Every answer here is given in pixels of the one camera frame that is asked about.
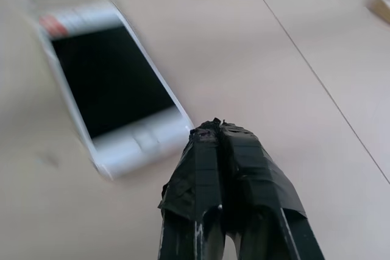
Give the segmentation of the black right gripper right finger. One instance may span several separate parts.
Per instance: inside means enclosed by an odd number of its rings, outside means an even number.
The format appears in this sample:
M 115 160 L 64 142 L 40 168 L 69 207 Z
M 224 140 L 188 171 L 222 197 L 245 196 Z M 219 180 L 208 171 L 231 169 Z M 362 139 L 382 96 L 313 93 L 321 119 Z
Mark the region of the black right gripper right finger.
M 298 193 L 249 130 L 219 127 L 227 234 L 238 260 L 325 260 Z

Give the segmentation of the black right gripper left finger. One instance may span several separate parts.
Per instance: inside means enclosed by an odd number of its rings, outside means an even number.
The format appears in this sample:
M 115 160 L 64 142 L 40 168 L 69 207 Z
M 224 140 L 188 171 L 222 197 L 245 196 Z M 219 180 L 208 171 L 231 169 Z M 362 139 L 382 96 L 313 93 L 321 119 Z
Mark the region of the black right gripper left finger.
M 215 118 L 190 131 L 180 161 L 163 187 L 158 260 L 222 260 L 220 123 Z

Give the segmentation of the white smartphone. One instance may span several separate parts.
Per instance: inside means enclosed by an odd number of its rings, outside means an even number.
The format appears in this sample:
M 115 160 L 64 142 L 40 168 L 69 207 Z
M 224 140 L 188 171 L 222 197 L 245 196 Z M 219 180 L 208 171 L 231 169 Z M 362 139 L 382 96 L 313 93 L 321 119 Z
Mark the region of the white smartphone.
M 97 171 L 115 179 L 184 146 L 192 122 L 112 3 L 40 15 L 44 52 Z

